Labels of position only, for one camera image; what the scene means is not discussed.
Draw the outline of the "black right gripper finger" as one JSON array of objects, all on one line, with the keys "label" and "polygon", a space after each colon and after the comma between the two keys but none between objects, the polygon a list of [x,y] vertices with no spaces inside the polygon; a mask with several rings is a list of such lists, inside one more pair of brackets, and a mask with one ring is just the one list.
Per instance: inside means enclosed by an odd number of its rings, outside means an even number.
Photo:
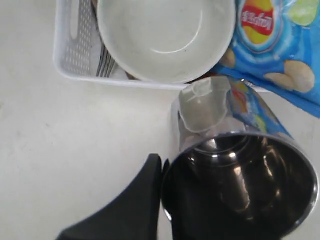
[{"label": "black right gripper finger", "polygon": [[156,240],[162,161],[148,155],[125,190],[104,208],[62,230],[59,240]]}]

